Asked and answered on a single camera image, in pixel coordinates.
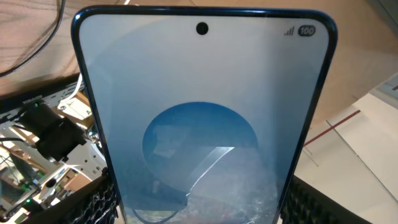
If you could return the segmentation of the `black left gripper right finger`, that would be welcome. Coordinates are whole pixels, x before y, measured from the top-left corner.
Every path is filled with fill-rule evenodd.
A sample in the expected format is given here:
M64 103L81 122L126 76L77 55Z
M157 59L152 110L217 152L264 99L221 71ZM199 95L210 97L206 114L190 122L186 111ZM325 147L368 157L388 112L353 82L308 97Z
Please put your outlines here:
M298 177L293 177L280 211L282 224L371 224Z

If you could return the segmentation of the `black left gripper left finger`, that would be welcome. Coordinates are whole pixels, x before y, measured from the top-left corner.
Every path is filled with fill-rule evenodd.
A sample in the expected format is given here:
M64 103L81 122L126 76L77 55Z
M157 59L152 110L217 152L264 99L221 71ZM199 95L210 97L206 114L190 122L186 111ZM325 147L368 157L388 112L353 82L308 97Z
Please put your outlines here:
M113 224L118 205L115 186L104 168L100 177L22 224Z

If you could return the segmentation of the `blue Galaxy smartphone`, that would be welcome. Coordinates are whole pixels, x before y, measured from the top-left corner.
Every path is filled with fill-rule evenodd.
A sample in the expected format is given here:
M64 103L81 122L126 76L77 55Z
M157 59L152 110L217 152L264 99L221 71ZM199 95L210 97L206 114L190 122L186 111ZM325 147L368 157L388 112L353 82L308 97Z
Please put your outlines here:
M126 223L276 223L336 49L309 9L97 5L71 38Z

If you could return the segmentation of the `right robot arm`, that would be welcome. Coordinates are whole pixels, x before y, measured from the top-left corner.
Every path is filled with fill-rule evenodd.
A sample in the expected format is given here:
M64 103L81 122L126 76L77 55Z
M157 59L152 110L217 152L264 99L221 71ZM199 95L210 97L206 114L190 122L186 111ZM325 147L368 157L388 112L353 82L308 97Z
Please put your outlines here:
M62 177L74 170L86 179L97 179L106 167L104 155L76 123L60 117L43 102L30 103L16 114L1 115L1 142L19 148L1 149L9 154L22 182L1 181L2 222L25 205L35 205L54 196Z

